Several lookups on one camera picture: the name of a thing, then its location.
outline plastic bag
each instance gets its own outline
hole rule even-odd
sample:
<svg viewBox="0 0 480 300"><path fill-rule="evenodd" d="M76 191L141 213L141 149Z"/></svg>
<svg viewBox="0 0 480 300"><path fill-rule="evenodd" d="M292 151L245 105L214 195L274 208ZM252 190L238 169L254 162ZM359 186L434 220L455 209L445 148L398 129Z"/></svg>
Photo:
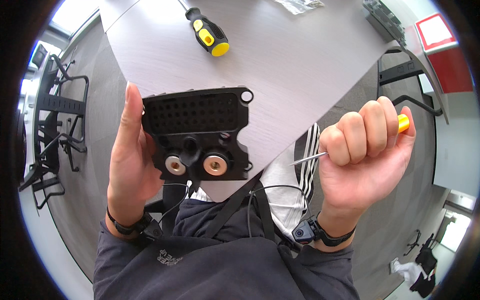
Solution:
<svg viewBox="0 0 480 300"><path fill-rule="evenodd" d="M292 14L299 14L308 10L325 6L319 0L273 0L281 3Z"/></svg>

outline sleeve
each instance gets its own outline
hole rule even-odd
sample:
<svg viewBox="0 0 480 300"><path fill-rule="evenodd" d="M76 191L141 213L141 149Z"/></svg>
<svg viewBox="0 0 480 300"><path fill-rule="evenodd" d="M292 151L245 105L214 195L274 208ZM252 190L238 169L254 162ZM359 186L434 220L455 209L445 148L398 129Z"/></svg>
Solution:
<svg viewBox="0 0 480 300"><path fill-rule="evenodd" d="M337 252L304 246L290 272L306 299L360 299L353 286L352 257L352 245Z"/></svg>
<svg viewBox="0 0 480 300"><path fill-rule="evenodd" d="M110 233L105 220L100 221L98 246L93 273L94 299L102 298L108 286L147 243L141 239L122 240Z"/></svg>

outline brass insert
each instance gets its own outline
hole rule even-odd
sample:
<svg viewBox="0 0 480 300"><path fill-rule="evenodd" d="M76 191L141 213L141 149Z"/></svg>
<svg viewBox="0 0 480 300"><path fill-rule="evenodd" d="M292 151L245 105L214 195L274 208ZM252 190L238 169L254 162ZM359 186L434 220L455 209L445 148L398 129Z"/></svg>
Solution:
<svg viewBox="0 0 480 300"><path fill-rule="evenodd" d="M180 159L177 156L169 156L165 159L165 166L167 170L173 175L183 175L185 174L186 168L180 162Z"/></svg>
<svg viewBox="0 0 480 300"><path fill-rule="evenodd" d="M204 170L210 175L223 175L227 169L227 162L219 156L211 155L204 160Z"/></svg>

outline black cable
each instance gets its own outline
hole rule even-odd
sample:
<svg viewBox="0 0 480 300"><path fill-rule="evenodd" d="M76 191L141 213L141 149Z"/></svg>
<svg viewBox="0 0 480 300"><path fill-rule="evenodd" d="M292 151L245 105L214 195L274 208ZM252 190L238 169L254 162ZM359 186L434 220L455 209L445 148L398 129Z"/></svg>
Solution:
<svg viewBox="0 0 480 300"><path fill-rule="evenodd" d="M183 196L183 199L180 200L177 204L175 204L171 209L167 210L165 213L162 214L162 216L160 217L160 219L158 220L158 223L160 224L160 222L162 221L163 217L165 217L169 212L171 212L175 207L179 206L183 200L185 200L185 198L187 198L187 195L188 195L188 185L185 184L185 183L165 183L163 186L166 186L166 185L183 185L185 187L187 187L187 189L185 190L185 195Z"/></svg>
<svg viewBox="0 0 480 300"><path fill-rule="evenodd" d="M298 187L298 186L294 186L294 185L288 185L288 184L278 184L278 185L269 185L269 186L265 186L265 187L262 187L262 188L259 188L255 191L253 191L251 194L250 194L250 199L248 199L248 206L247 206L247 226L248 226L248 235L250 237L252 237L252 230L250 228L250 204L252 203L252 198L253 198L253 195L255 195L256 192L258 191L261 191L261 190L265 190L265 189L269 189L269 188L280 188L280 187L284 187L284 188L294 188L294 189L297 189L301 192L301 195L303 196L303 198L305 199L305 202L307 203L307 210L308 212L310 213L310 215L312 214L312 211L310 210L310 204L308 203L308 200L307 200L307 197L305 196L305 193L303 192L303 190Z"/></svg>

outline screwdriver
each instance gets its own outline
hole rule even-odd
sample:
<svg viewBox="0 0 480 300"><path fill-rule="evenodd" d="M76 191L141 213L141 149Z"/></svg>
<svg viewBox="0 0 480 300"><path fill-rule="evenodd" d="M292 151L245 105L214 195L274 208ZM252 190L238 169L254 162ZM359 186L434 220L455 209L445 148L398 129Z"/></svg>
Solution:
<svg viewBox="0 0 480 300"><path fill-rule="evenodd" d="M197 7L190 8L183 0L179 2L187 11L185 17L195 31L197 42L213 56L224 55L230 44L223 30L202 15Z"/></svg>
<svg viewBox="0 0 480 300"><path fill-rule="evenodd" d="M410 121L408 120L407 115L405 115L405 114L398 115L398 133L404 132L409 127L410 127ZM315 154L313 156L302 158L302 159L299 159L299 160L294 161L293 163L289 164L289 166L295 166L295 165L304 163L304 162L312 160L312 159L319 158L319 157L327 155L327 154L328 154L328 152L322 152L322 153L319 153L319 154Z"/></svg>

